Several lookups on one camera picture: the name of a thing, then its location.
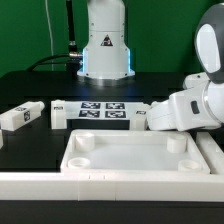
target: black cable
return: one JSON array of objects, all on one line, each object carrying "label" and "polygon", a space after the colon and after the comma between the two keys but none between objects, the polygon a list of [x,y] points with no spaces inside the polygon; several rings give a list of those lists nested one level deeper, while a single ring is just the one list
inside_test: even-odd
[{"label": "black cable", "polygon": [[40,64],[42,64],[42,62],[49,61],[49,60],[56,59],[56,58],[66,58],[66,57],[69,57],[69,54],[59,54],[59,55],[53,55],[50,57],[43,58],[43,59],[37,61],[35,64],[31,65],[29,68],[27,68],[26,71],[32,72],[33,69],[35,67],[39,66]]},{"label": "black cable", "polygon": [[39,63],[36,64],[36,66],[30,70],[29,72],[32,72],[37,66],[41,66],[41,65],[65,65],[67,62],[46,62],[46,63]]}]

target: green backdrop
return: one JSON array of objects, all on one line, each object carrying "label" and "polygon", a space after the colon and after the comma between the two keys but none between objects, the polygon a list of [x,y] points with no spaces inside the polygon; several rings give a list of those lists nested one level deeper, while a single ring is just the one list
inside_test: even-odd
[{"label": "green backdrop", "polygon": [[[138,72],[198,72],[194,32],[200,17],[215,0],[125,0],[126,41],[132,68]],[[80,50],[88,41],[86,0],[73,0],[75,31]],[[55,54],[68,45],[65,0],[49,0]],[[44,0],[0,1],[0,77],[24,70],[50,56]],[[39,69],[51,69],[50,66]]]}]

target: black table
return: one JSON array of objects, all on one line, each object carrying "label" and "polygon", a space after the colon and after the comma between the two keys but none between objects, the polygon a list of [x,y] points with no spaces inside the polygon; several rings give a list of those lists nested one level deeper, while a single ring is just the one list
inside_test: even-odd
[{"label": "black table", "polygon": [[[51,130],[50,103],[66,101],[163,101],[182,90],[180,73],[138,73],[120,87],[78,82],[67,72],[11,72],[0,79],[0,114],[27,101],[43,101],[42,116],[15,132],[3,131],[1,172],[60,172],[74,129],[128,130],[129,121],[68,120],[67,130]],[[191,131],[193,137],[197,130]],[[223,129],[210,132],[222,147]],[[224,203],[0,201],[1,223],[220,223]]]}]

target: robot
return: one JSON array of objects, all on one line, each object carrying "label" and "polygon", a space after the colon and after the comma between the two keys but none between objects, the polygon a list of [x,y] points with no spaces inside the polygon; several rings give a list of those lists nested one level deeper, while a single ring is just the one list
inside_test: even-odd
[{"label": "robot", "polygon": [[216,129],[224,123],[224,3],[212,6],[196,30],[195,48],[204,73],[187,76],[181,92],[147,113],[150,130]]},{"label": "robot", "polygon": [[113,86],[134,78],[130,50],[124,43],[125,6],[122,0],[88,0],[89,42],[83,50],[78,79]]}]

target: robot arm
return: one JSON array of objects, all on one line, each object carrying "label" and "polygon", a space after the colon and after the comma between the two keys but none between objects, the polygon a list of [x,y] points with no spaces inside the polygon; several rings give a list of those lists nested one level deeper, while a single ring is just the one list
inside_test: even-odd
[{"label": "robot arm", "polygon": [[197,28],[195,47],[206,73],[188,76],[181,92],[149,110],[151,130],[215,129],[224,123],[224,4],[212,6]]}]

